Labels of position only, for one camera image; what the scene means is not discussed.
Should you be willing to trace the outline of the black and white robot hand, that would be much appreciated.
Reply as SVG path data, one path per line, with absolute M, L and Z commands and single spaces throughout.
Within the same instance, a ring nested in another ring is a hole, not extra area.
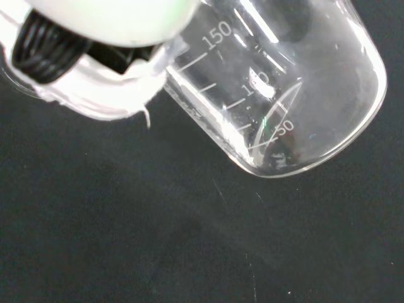
M 200 1 L 2 1 L 1 78 L 100 121 L 146 112 Z

